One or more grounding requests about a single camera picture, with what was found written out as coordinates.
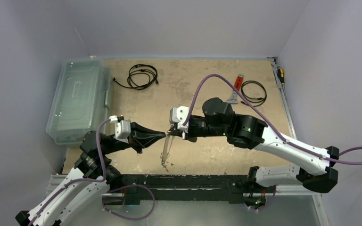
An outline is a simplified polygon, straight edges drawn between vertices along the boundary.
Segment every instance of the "gray wall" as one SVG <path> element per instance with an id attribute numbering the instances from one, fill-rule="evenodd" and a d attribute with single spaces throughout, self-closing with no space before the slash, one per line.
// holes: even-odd
<path id="1" fill-rule="evenodd" d="M 274 57 L 308 0 L 63 2 L 93 55 Z"/>
<path id="2" fill-rule="evenodd" d="M 88 56 L 60 1 L 0 0 L 0 225 L 38 204 L 65 149 L 45 127 L 64 57 Z"/>
<path id="3" fill-rule="evenodd" d="M 362 145 L 362 0 L 312 0 L 282 50 L 298 138 L 341 150 Z M 342 159 L 362 161 L 362 151 Z M 362 225 L 362 166 L 336 165 L 323 199 L 332 225 Z"/>

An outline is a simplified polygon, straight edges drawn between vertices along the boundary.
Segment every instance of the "purple cable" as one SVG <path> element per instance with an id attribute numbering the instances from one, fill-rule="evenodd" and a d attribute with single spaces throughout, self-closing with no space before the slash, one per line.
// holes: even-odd
<path id="1" fill-rule="evenodd" d="M 115 212 L 109 210 L 108 208 L 106 208 L 105 204 L 102 202 L 103 209 L 106 210 L 107 212 L 115 215 L 115 216 L 118 216 L 118 217 L 126 219 L 126 220 L 142 220 L 142 219 L 147 218 L 153 212 L 153 209 L 155 208 L 155 202 L 156 202 L 155 197 L 154 197 L 152 191 L 149 190 L 149 188 L 147 188 L 147 187 L 145 187 L 143 185 L 127 185 L 127 186 L 120 187 L 120 188 L 112 190 L 112 191 L 108 191 L 107 193 L 117 192 L 117 191 L 120 191 L 120 190 L 123 190 L 123 189 L 127 189 L 129 187 L 142 187 L 143 189 L 147 190 L 150 193 L 150 195 L 152 196 L 153 205 L 152 205 L 152 208 L 150 208 L 149 213 L 147 213 L 145 216 L 142 216 L 140 218 L 130 218 L 130 217 L 126 217 L 126 216 L 120 215 L 118 213 L 115 213 Z"/>
<path id="2" fill-rule="evenodd" d="M 105 125 L 106 123 L 110 122 L 110 119 L 106 119 L 104 120 L 102 123 L 100 123 L 98 125 L 98 128 L 96 129 L 96 143 L 100 144 L 100 137 L 99 137 L 99 132 L 102 129 L 102 126 Z M 91 179 L 91 178 L 80 178 L 80 179 L 75 179 L 75 180 L 71 180 L 70 182 L 66 183 L 64 185 L 65 188 L 68 188 L 71 184 L 75 183 L 75 182 L 80 182 L 80 181 L 90 181 L 90 182 L 95 182 L 95 183 L 101 183 L 104 182 L 106 180 L 106 166 L 105 166 L 105 161 L 103 160 L 103 154 L 102 154 L 102 149 L 100 147 L 100 145 L 97 145 L 98 147 L 98 155 L 99 155 L 99 160 L 100 160 L 100 164 L 102 165 L 102 175 L 103 178 L 100 180 L 95 180 L 95 179 Z M 36 215 L 39 217 L 39 215 L 43 212 L 43 210 L 49 205 L 49 203 L 52 202 L 52 200 L 54 200 L 56 198 L 56 196 L 58 196 L 62 191 L 64 191 L 64 188 L 60 188 L 58 191 L 56 191 L 40 208 L 40 210 L 36 213 Z M 33 217 L 32 220 L 30 221 L 30 223 L 28 223 L 28 226 L 32 226 L 34 221 L 36 221 L 37 217 Z"/>
<path id="3" fill-rule="evenodd" d="M 280 137 L 280 139 L 282 141 L 284 141 L 286 144 L 294 147 L 294 148 L 297 148 L 301 151 L 304 151 L 306 153 L 309 153 L 311 155 L 314 155 L 316 157 L 319 157 L 320 159 L 322 159 L 322 155 L 321 154 L 318 154 L 318 153 L 315 153 L 313 151 L 310 151 L 304 147 L 301 147 L 299 145 L 296 145 L 292 142 L 287 142 L 287 139 L 285 139 L 281 133 L 275 128 L 275 126 L 259 111 L 257 110 L 251 103 L 249 103 L 248 100 L 246 100 L 246 98 L 229 82 L 227 81 L 224 77 L 222 77 L 221 75 L 218 75 L 218 74 L 210 74 L 208 76 L 206 76 L 201 82 L 200 84 L 197 86 L 197 89 L 196 89 L 196 92 L 194 94 L 194 97 L 192 99 L 192 103 L 191 103 L 191 107 L 189 108 L 189 112 L 188 112 L 188 116 L 187 116 L 187 119 L 185 120 L 185 122 L 183 123 L 183 125 L 185 126 L 189 119 L 191 118 L 191 115 L 192 115 L 192 110 L 193 110 L 193 107 L 195 105 L 195 102 L 196 102 L 196 98 L 197 98 L 197 95 L 200 91 L 200 88 L 202 87 L 203 83 L 205 83 L 206 80 L 208 80 L 209 78 L 211 77 L 217 77 L 217 78 L 220 78 L 221 80 L 223 80 L 225 83 L 227 83 L 237 94 L 238 96 L 240 96 L 242 98 L 242 100 L 249 106 L 251 107 L 258 115 L 260 115 L 260 117 L 271 127 L 271 129 L 275 132 L 275 134 L 277 134 L 278 137 Z M 361 150 L 362 149 L 362 146 L 360 147 L 352 147 L 352 148 L 349 148 L 343 152 L 341 152 L 339 154 L 339 156 L 343 155 L 343 154 L 346 154 L 348 152 L 351 152 L 351 151 L 354 151 L 354 150 Z M 332 161 L 332 162 L 337 162 L 337 163 L 341 163 L 341 164 L 346 164 L 346 165 L 362 165 L 362 161 L 343 161 L 343 160 L 338 160 L 338 159 L 331 159 L 331 158 L 324 158 L 325 160 L 328 160 L 328 161 Z"/>
<path id="4" fill-rule="evenodd" d="M 265 210 L 267 207 L 269 207 L 269 205 L 272 203 L 272 201 L 274 200 L 274 197 L 275 197 L 275 193 L 277 192 L 277 186 L 274 185 L 274 191 L 272 192 L 272 196 L 270 198 L 270 200 L 265 204 L 265 206 L 263 206 L 263 208 L 260 208 L 260 209 L 256 209 L 255 211 L 263 211 Z"/>

